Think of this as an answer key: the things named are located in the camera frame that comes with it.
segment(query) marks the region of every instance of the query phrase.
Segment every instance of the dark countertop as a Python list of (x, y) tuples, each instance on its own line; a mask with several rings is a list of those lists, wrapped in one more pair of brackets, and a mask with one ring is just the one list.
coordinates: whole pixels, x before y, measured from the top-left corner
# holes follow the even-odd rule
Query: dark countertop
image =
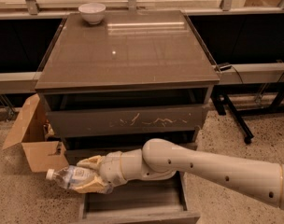
[(98, 25), (70, 14), (35, 88), (135, 91), (218, 81), (180, 11), (115, 11)]

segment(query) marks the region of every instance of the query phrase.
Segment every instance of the gray cabinet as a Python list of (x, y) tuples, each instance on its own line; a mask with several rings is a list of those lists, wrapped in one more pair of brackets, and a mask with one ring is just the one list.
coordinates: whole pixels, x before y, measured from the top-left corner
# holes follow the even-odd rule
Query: gray cabinet
[(72, 149), (143, 133), (185, 133), (177, 141), (191, 142), (218, 82), (179, 11), (110, 11), (95, 26), (69, 15), (35, 89)]

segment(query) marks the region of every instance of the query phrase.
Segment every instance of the terrazzo floor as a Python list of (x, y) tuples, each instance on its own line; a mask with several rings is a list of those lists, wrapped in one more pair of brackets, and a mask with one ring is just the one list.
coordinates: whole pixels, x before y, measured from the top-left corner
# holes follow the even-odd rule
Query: terrazzo floor
[[(0, 223), (70, 223), (78, 220), (81, 196), (31, 173), (21, 145), (2, 150), (13, 124), (0, 109)], [(254, 134), (250, 146), (232, 115), (219, 116), (211, 105), (197, 136), (198, 150), (284, 163), (284, 114), (246, 118)], [(186, 174), (187, 199), (201, 213), (200, 224), (280, 223), (284, 211)]]

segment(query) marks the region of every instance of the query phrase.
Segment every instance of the drawer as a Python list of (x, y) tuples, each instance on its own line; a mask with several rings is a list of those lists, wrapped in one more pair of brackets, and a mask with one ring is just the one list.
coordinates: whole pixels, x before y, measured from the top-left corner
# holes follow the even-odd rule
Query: drawer
[(203, 127), (208, 105), (177, 105), (48, 112), (56, 135), (83, 137), (165, 133)]
[(198, 212), (186, 203), (183, 174), (164, 181), (131, 181), (111, 194), (88, 193), (79, 223), (197, 223)]
[(154, 91), (107, 91), (44, 94), (49, 111), (200, 105), (210, 96), (208, 87)]

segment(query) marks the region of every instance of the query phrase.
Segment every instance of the cardboard box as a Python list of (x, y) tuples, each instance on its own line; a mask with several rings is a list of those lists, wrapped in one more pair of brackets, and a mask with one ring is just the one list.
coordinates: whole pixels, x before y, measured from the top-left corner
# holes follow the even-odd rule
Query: cardboard box
[(46, 122), (44, 107), (35, 94), (23, 104), (3, 145), (3, 149), (6, 149), (21, 144), (29, 166), (35, 173), (68, 166), (64, 145), (58, 141), (45, 141), (43, 125)]

